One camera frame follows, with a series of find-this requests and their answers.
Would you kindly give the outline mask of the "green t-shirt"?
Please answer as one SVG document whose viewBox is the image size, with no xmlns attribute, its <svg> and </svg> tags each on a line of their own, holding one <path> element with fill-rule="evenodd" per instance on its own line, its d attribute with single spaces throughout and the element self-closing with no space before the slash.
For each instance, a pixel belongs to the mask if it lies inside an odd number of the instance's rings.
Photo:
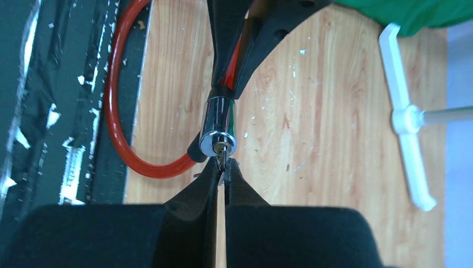
<svg viewBox="0 0 473 268">
<path fill-rule="evenodd" d="M 382 26 L 396 23 L 399 35 L 409 37 L 423 28 L 446 28 L 472 20 L 470 0 L 335 1 L 352 8 Z"/>
</svg>

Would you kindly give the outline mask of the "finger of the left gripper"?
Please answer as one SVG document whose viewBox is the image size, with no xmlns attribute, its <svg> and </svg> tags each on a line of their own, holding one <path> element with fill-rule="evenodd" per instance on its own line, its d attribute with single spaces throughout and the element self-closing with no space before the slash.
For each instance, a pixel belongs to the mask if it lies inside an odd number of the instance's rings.
<svg viewBox="0 0 473 268">
<path fill-rule="evenodd" d="M 239 99 L 257 67 L 298 25 L 331 1 L 270 1 L 266 12 L 253 17 L 240 41 L 234 94 Z"/>
<path fill-rule="evenodd" d="M 212 85 L 220 84 L 224 78 L 240 38 L 245 15 L 252 3 L 252 1 L 207 1 L 214 48 Z"/>
</svg>

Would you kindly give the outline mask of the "red cable lock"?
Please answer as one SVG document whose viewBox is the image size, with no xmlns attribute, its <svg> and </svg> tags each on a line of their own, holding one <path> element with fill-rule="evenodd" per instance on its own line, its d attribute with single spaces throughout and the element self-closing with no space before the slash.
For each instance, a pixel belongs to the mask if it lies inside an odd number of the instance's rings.
<svg viewBox="0 0 473 268">
<path fill-rule="evenodd" d="M 128 39 L 129 32 L 133 26 L 134 20 L 142 9 L 148 4 L 148 1 L 131 1 L 125 9 L 121 18 L 118 20 L 117 28 L 113 36 L 112 52 L 109 59 L 108 77 L 105 86 L 105 117 L 107 128 L 110 133 L 110 139 L 120 156 L 129 168 L 135 172 L 156 179 L 167 179 L 180 175 L 188 171 L 198 162 L 204 162 L 208 157 L 214 157 L 215 152 L 205 153 L 200 148 L 198 134 L 187 149 L 187 153 L 166 165 L 154 165 L 140 159 L 129 146 L 121 126 L 118 105 L 118 82 L 120 78 L 120 65 L 124 53 L 124 48 Z M 225 72 L 224 78 L 218 86 L 226 86 L 231 92 L 234 92 L 235 76 L 237 74 L 237 58 L 239 53 L 240 38 L 231 57 L 229 66 Z"/>
</svg>

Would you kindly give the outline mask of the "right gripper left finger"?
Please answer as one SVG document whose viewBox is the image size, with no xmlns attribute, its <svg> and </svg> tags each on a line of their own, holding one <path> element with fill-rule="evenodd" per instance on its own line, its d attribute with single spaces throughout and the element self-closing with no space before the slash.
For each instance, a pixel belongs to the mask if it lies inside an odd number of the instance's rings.
<svg viewBox="0 0 473 268">
<path fill-rule="evenodd" d="M 163 204 L 48 205 L 31 212 L 2 267 L 214 267 L 218 164 Z"/>
</svg>

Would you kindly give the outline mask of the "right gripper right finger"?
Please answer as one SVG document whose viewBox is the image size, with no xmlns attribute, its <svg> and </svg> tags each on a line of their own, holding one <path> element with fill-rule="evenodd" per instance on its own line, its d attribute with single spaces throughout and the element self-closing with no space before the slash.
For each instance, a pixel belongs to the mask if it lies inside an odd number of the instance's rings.
<svg viewBox="0 0 473 268">
<path fill-rule="evenodd" d="M 383 267 L 369 223 L 345 207 L 265 201 L 230 159 L 224 173 L 228 267 Z"/>
</svg>

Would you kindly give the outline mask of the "white clothes rack stand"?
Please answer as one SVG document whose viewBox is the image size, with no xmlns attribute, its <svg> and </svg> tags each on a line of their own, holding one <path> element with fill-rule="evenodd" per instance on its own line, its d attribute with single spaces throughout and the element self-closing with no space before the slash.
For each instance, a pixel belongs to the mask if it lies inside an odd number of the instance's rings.
<svg viewBox="0 0 473 268">
<path fill-rule="evenodd" d="M 397 135 L 411 202 L 420 210 L 429 212 L 437 205 L 437 201 L 429 192 L 418 132 L 426 125 L 470 121 L 472 106 L 422 111 L 411 103 L 398 42 L 399 31 L 400 25 L 390 23 L 378 38 L 392 106 L 390 120 L 393 132 Z"/>
</svg>

